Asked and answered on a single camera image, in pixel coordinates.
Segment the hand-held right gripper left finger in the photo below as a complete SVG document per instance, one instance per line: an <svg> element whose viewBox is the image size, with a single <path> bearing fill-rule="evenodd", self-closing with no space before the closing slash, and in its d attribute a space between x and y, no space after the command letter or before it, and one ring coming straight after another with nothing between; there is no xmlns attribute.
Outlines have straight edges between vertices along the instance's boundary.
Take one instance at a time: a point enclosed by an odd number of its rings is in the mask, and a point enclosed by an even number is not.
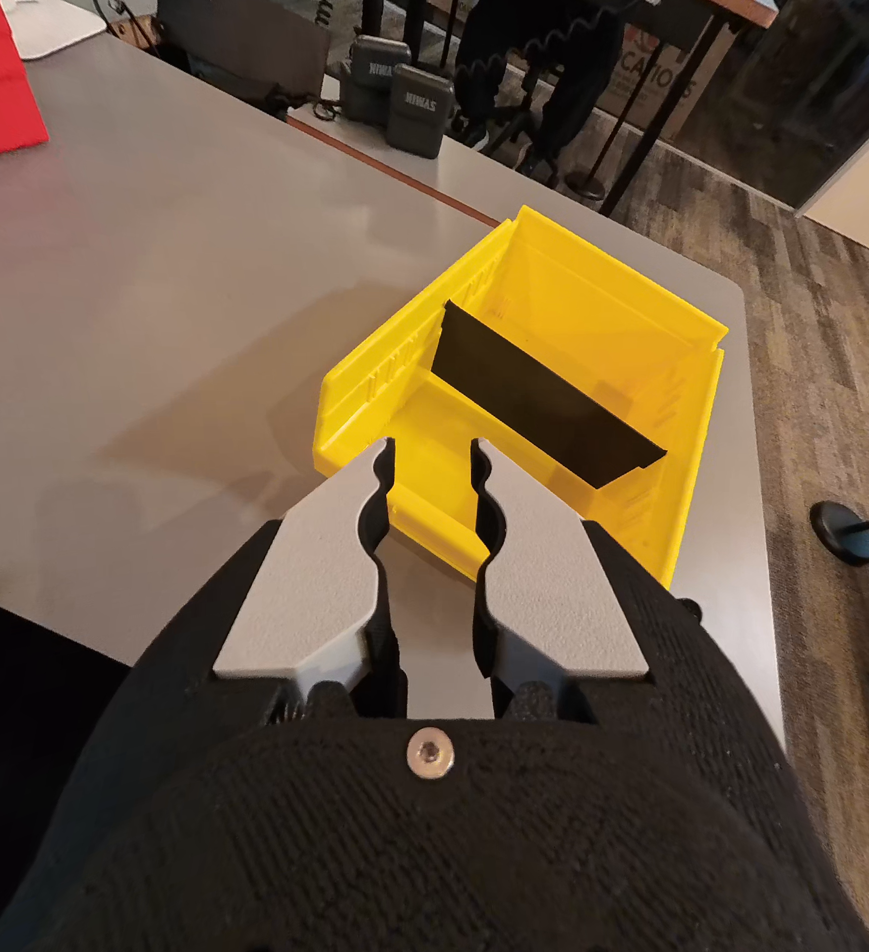
<svg viewBox="0 0 869 952"><path fill-rule="evenodd" d="M273 677L299 692L397 672L384 567L395 442L370 444L287 511L217 655L221 679Z"/></svg>

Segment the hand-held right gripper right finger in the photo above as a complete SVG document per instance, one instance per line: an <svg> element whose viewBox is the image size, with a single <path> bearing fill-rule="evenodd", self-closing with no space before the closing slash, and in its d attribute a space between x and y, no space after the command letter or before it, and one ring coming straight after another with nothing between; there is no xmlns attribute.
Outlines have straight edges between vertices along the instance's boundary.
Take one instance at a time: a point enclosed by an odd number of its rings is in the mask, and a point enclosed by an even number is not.
<svg viewBox="0 0 869 952"><path fill-rule="evenodd" d="M471 443L473 648L492 689L642 681L649 668L580 515L485 438Z"/></svg>

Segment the yellow plastic bin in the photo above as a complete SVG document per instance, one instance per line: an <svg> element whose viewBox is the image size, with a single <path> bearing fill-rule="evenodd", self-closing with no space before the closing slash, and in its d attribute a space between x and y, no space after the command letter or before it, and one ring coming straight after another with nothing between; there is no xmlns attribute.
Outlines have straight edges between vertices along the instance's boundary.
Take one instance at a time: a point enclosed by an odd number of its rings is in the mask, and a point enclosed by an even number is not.
<svg viewBox="0 0 869 952"><path fill-rule="evenodd" d="M483 411L431 369L448 301L665 448L666 457L594 489ZM313 462L333 475L369 444L393 438L393 527L475 579L488 551L475 531L470 446L485 438L668 587L726 334L694 305L524 207L327 373Z"/></svg>

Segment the black bin divider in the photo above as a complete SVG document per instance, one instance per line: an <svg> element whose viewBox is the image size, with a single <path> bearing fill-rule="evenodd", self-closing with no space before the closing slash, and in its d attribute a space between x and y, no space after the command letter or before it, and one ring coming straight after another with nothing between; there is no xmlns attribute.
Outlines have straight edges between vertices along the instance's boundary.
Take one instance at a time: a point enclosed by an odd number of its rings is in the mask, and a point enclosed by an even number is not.
<svg viewBox="0 0 869 952"><path fill-rule="evenodd" d="M665 448L452 301L431 369L594 489L666 457Z"/></svg>

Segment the black round base stand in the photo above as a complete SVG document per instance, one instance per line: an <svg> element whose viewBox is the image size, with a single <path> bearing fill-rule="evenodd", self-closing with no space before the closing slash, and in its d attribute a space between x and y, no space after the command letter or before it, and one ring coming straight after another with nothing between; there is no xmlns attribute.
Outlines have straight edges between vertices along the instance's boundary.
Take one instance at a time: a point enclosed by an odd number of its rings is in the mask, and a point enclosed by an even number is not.
<svg viewBox="0 0 869 952"><path fill-rule="evenodd" d="M818 541L845 565L869 565L869 519L832 501L810 506L809 522Z"/></svg>

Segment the black office chair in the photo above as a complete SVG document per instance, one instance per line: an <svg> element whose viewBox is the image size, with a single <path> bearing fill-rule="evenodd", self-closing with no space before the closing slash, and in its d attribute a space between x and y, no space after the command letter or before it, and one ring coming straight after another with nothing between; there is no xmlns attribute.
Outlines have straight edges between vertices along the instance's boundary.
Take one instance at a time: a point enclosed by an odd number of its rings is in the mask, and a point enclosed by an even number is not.
<svg viewBox="0 0 869 952"><path fill-rule="evenodd" d="M541 167L556 172L561 151L582 130L619 59L625 23L618 8L618 2L476 2L455 58L453 136L470 149L486 145L509 52L560 65L536 135L516 166L528 177Z"/></svg>

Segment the printed cardboard box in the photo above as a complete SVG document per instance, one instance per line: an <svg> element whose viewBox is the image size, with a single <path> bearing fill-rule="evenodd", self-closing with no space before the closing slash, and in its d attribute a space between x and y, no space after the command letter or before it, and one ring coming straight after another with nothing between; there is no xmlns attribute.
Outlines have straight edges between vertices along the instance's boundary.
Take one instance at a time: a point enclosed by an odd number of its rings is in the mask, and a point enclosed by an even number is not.
<svg viewBox="0 0 869 952"><path fill-rule="evenodd" d="M735 39L735 34L724 27L715 42L692 75L681 100L670 114L660 135L666 142L672 142L685 125L690 114L701 100L711 78L722 64ZM618 117L629 101L631 94L648 65L650 57L659 46L652 35L633 26L624 31L621 54L614 67L609 85L597 102L597 110ZM658 59L648 71L642 89L633 102L625 123L644 129L666 99L674 81L678 78L690 58L691 52L682 52L677 48L665 47Z"/></svg>

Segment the black equipment case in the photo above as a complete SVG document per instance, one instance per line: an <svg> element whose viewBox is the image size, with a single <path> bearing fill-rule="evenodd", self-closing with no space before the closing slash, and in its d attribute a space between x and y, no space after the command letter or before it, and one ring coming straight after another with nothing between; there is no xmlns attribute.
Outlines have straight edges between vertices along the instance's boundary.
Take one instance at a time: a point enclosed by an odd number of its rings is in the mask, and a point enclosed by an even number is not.
<svg viewBox="0 0 869 952"><path fill-rule="evenodd" d="M159 1L165 43L216 89L279 115L320 97L331 34L270 1Z"/></svg>

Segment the beige board with white rim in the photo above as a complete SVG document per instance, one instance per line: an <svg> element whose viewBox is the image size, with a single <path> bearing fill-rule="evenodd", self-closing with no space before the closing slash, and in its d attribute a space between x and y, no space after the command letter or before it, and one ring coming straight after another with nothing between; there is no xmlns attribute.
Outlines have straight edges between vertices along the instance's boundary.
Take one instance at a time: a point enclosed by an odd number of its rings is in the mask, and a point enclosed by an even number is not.
<svg viewBox="0 0 869 952"><path fill-rule="evenodd" d="M0 1L24 62L56 54L105 32L96 13L66 1Z"/></svg>

